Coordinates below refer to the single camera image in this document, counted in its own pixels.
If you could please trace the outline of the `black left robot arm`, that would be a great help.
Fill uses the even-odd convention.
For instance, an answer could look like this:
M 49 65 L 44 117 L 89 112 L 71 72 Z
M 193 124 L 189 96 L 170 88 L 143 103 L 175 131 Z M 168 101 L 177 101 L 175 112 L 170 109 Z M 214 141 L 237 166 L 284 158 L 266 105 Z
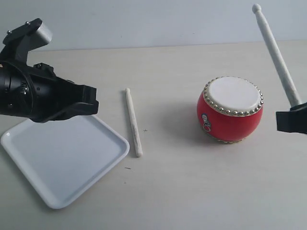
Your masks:
M 97 89 L 62 79 L 47 64 L 0 63 L 0 113 L 37 123 L 95 115 Z

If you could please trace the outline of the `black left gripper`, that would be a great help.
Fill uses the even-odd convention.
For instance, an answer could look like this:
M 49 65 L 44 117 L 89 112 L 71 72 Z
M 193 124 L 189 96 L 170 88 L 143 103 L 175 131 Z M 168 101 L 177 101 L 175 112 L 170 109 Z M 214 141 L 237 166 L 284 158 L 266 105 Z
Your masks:
M 45 123 L 98 113 L 96 88 L 62 79 L 56 76 L 53 67 L 44 63 L 28 66 L 24 71 L 27 89 L 24 117 Z

